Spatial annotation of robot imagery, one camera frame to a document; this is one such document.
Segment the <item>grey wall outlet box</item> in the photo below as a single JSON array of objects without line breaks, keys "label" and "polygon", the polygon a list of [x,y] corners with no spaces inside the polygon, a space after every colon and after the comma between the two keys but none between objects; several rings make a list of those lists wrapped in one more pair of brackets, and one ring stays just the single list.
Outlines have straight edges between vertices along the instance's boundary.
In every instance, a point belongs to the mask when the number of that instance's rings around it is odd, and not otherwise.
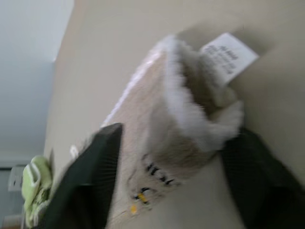
[{"label": "grey wall outlet box", "polygon": [[9,192],[21,191],[24,169],[25,166],[15,166],[11,169],[8,180]]}]

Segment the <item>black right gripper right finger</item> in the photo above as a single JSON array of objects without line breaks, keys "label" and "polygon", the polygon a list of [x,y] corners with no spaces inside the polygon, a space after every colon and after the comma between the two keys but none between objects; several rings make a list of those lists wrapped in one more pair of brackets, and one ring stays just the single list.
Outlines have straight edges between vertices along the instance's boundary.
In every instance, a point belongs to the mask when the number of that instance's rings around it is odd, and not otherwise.
[{"label": "black right gripper right finger", "polygon": [[305,188],[257,134],[241,128],[220,155],[246,229],[305,229]]}]

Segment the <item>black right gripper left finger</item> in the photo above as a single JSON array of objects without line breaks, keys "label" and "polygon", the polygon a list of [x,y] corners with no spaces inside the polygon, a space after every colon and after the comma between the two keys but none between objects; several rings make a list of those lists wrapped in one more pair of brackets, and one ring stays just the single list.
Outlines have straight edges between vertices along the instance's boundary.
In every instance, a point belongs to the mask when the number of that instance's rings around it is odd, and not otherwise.
[{"label": "black right gripper left finger", "polygon": [[123,124],[100,129],[71,163],[35,229],[105,229],[115,188]]}]

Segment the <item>light green cloth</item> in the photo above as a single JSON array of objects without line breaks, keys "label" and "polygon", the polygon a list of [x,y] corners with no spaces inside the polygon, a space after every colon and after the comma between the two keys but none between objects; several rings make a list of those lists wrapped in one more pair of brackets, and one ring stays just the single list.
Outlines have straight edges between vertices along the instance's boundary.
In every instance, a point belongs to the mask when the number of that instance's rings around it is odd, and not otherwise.
[{"label": "light green cloth", "polygon": [[39,217],[49,203],[51,187],[52,174],[47,158],[35,156],[25,166],[22,174],[21,194],[24,199],[23,210],[28,228],[38,225]]}]

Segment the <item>beige white-trimmed towel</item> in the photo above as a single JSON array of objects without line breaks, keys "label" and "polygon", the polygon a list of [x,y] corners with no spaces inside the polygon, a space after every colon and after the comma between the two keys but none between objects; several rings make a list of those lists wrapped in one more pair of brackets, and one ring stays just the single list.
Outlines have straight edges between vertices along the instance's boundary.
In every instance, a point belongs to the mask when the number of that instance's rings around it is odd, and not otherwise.
[{"label": "beige white-trimmed towel", "polygon": [[177,36],[151,50],[103,123],[124,124],[107,229],[151,210],[239,134],[244,104],[229,84],[257,59],[230,33],[199,50]]}]

